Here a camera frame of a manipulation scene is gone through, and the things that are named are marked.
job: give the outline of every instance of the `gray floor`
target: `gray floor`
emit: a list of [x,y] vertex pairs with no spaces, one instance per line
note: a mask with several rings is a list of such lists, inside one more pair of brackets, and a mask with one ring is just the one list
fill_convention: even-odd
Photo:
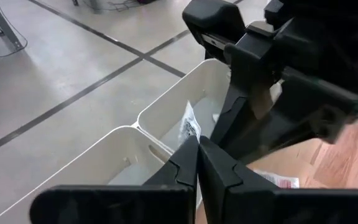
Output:
[[[142,53],[186,30],[181,12],[189,1],[158,0],[94,14],[81,0],[79,7],[71,0],[42,0]],[[262,19],[266,3],[240,2],[245,22]],[[132,124],[179,77],[28,0],[0,0],[0,5],[29,41],[25,50],[0,58],[1,213],[108,131]],[[10,51],[0,37],[0,55]],[[187,73],[203,55],[186,35],[152,57]],[[109,75],[114,78],[100,81]],[[102,85],[78,96],[98,81]],[[24,131],[15,136],[15,130]]]

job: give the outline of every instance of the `barcode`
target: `barcode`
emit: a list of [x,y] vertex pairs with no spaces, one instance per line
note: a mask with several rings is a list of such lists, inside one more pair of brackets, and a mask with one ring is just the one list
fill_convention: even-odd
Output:
[[187,136],[196,135],[196,130],[187,121],[185,122],[185,131],[186,131]]
[[261,175],[263,178],[265,178],[266,180],[270,181],[271,183],[275,184],[274,177],[269,176],[267,174],[259,174],[259,175]]
[[281,188],[284,189],[290,189],[291,188],[291,181],[289,180],[280,180],[280,183],[278,185]]

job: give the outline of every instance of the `plastic bag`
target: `plastic bag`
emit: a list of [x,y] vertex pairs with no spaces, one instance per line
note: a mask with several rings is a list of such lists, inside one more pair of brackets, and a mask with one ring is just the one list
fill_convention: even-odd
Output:
[[187,101],[185,114],[183,115],[180,123],[179,129],[179,146],[186,141],[189,136],[196,136],[198,142],[200,142],[201,136],[201,127],[197,123],[196,117],[194,115],[193,107],[189,101]]

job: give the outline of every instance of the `white bin divider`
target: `white bin divider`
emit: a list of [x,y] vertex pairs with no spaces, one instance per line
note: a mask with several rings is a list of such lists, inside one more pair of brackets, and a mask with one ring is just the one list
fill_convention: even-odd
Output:
[[[201,99],[209,98],[218,108],[215,113],[220,113],[230,85],[229,73],[229,67],[216,59],[201,62],[140,112],[137,124],[150,137],[159,141],[166,150],[174,152],[177,149],[177,146],[172,146],[175,145],[175,141],[171,141],[171,146],[169,146],[167,142],[162,141],[162,138],[181,120],[186,102],[189,101],[194,107]],[[200,119],[199,115],[202,114],[204,120],[208,119],[211,123],[213,122],[212,111],[205,111],[205,113],[195,111],[195,114],[198,121]],[[203,124],[199,122],[199,125],[201,126],[202,134],[209,137],[208,135],[211,134],[214,123],[203,127]]]
[[61,184],[108,184],[124,168],[123,158],[127,158],[131,164],[146,167],[152,175],[170,156],[141,130],[130,126],[116,128],[2,212],[0,224],[30,223],[28,214],[33,199],[49,187]]

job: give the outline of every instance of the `label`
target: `label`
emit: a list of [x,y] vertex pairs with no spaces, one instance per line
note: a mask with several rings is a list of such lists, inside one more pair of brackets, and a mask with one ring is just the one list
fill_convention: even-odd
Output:
[[197,123],[194,115],[193,108],[189,101],[187,101],[185,114],[183,115],[180,122],[179,129],[179,146],[186,141],[189,136],[196,136],[198,142],[200,142],[201,127]]
[[265,172],[261,170],[254,170],[254,172],[283,189],[298,189],[300,186],[299,179],[296,177],[283,177],[274,173]]

